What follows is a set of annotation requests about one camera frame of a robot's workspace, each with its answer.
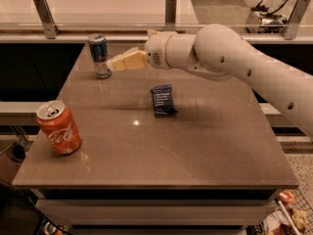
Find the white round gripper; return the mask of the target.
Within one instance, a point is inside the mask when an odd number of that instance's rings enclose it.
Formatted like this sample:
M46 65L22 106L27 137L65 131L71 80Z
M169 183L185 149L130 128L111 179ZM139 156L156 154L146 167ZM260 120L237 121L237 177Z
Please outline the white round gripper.
M108 60L108 67L113 71L134 71L144 69L149 63L155 69L170 70L171 66L167 62L167 44L177 32L148 29L147 35L143 50L132 47L122 55Z

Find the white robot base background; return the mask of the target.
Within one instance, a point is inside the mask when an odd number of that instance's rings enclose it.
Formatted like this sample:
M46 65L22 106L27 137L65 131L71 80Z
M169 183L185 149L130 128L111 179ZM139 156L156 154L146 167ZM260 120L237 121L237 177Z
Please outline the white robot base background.
M271 0L268 5L260 1L250 8L246 19L248 33L281 33L288 19L281 11L290 0Z

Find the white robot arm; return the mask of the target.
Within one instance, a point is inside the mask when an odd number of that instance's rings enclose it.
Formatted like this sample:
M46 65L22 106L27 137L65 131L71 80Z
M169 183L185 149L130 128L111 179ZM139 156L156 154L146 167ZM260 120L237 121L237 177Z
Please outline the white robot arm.
M150 30L148 35L143 51L133 47L109 59L109 69L152 66L217 81L236 77L313 138L312 75L263 54L222 24L207 25L195 34Z

